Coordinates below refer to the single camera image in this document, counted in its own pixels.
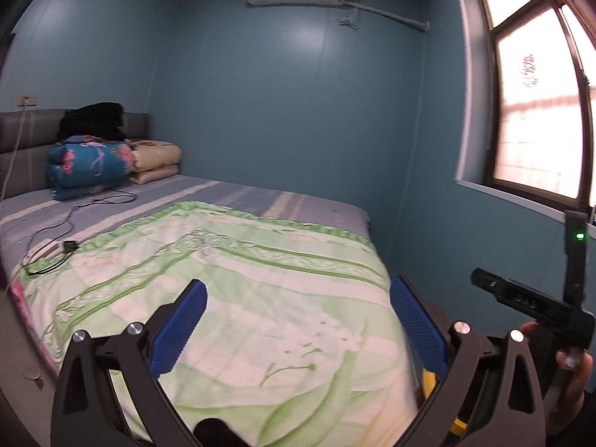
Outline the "person right hand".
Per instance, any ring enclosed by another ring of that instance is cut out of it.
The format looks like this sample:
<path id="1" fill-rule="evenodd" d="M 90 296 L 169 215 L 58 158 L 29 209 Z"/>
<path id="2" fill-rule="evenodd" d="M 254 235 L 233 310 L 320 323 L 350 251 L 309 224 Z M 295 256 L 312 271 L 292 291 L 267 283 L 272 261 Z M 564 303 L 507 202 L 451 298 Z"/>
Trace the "person right hand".
<path id="1" fill-rule="evenodd" d="M 538 377 L 557 364 L 555 372 L 563 373 L 556 404 L 545 410 L 546 440 L 552 446 L 579 442 L 590 435 L 591 417 L 595 414 L 595 397 L 586 387 L 592 375 L 594 359 L 583 349 L 565 348 L 554 352 L 548 332 L 535 322 L 521 326 L 527 338 Z"/>

